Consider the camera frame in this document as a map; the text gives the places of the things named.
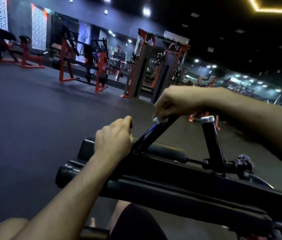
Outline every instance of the gray floor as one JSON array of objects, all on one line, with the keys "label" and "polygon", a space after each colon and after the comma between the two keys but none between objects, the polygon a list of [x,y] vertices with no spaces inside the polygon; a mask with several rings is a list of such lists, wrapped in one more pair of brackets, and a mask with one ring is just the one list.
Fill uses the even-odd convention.
[{"label": "gray floor", "polygon": [[[119,117],[131,115],[133,134],[151,125],[153,105],[142,99],[121,98],[121,90],[95,94],[93,86],[76,81],[60,84],[58,72],[20,69],[0,64],[0,221],[32,218],[58,192],[58,167],[74,158],[84,138]],[[223,126],[219,140],[226,159],[248,154],[256,175],[282,190],[282,162],[262,146],[239,138]],[[159,142],[183,148],[195,159],[207,158],[199,124],[180,118]],[[98,198],[91,216],[104,228],[116,201]],[[220,226],[150,210],[169,239],[235,239]]]}]

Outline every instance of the poster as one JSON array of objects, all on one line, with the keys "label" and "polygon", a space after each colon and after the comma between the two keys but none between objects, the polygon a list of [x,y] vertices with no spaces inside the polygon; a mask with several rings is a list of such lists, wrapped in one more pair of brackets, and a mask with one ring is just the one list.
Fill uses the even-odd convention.
[{"label": "poster", "polygon": [[[81,20],[79,20],[79,39],[78,40],[85,44],[90,44],[90,40],[91,40],[91,25]],[[75,60],[84,62],[83,44],[78,43],[77,50],[80,53],[80,56],[76,56]]]}]

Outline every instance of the black ceiling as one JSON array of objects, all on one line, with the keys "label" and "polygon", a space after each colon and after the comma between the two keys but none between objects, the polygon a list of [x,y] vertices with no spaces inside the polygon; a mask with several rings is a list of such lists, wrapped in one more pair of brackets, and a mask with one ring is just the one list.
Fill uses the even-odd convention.
[{"label": "black ceiling", "polygon": [[[261,8],[282,8],[282,0],[257,2]],[[151,7],[151,20],[190,39],[193,58],[245,74],[282,71],[282,14],[255,12],[249,0],[111,0],[111,6],[139,16],[144,4]],[[200,16],[191,17],[192,12]]]}]

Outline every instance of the person's left hand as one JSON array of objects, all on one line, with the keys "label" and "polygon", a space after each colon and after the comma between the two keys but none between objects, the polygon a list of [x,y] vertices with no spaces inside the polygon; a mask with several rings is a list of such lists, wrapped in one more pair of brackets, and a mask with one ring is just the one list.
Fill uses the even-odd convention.
[{"label": "person's left hand", "polygon": [[127,116],[98,130],[95,134],[94,154],[119,163],[130,153],[133,145],[130,129],[132,118]]}]

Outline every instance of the metal cap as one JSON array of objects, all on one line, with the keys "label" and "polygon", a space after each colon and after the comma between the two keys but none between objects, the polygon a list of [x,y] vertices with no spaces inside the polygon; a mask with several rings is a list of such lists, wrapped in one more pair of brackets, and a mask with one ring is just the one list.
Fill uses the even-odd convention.
[{"label": "metal cap", "polygon": [[214,123],[214,121],[215,121],[215,119],[214,119],[214,116],[206,116],[206,117],[202,117],[201,119],[200,119],[200,122],[202,123],[202,124],[206,124],[206,123],[211,123],[211,122],[213,122]]}]

